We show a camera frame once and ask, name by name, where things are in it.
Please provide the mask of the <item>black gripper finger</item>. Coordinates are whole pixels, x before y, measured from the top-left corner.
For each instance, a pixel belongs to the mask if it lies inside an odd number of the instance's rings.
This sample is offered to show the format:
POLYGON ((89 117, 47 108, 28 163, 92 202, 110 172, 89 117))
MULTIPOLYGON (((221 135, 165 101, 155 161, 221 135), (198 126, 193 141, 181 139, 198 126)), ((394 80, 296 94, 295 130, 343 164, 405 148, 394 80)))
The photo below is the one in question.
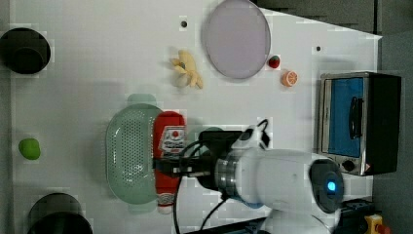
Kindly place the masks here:
POLYGON ((183 161, 175 158, 156 158, 153 160, 154 167, 181 167, 183 161))
POLYGON ((155 167, 154 170, 163 176, 169 176, 169 177, 183 176, 183 172, 177 167, 155 167))

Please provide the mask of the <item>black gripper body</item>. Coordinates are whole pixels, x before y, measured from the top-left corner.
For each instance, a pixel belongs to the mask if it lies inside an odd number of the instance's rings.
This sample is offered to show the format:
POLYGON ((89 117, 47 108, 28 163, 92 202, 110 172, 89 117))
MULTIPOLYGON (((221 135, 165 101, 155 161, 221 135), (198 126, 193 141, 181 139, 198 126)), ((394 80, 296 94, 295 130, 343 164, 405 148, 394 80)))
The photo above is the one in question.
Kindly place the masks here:
POLYGON ((189 160, 184 161, 184 174, 195 177, 206 189, 217 190, 216 164, 219 160, 226 159, 232 144, 241 134, 242 131, 202 131, 199 135, 199 140, 202 142, 201 153, 199 156, 191 156, 189 160))

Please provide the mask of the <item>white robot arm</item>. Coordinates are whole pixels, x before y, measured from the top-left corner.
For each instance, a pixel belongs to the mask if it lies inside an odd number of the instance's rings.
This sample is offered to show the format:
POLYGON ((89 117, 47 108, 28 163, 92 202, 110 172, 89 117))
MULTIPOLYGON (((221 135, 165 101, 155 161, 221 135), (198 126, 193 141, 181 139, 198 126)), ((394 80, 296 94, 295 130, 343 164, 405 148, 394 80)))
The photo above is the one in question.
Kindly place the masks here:
POLYGON ((154 169, 163 205, 176 205, 176 177, 251 208, 271 211, 257 234, 333 234, 341 214, 344 179, 331 159, 311 152, 271 149, 261 125, 244 131, 202 131, 188 144, 183 126, 154 133, 154 169))

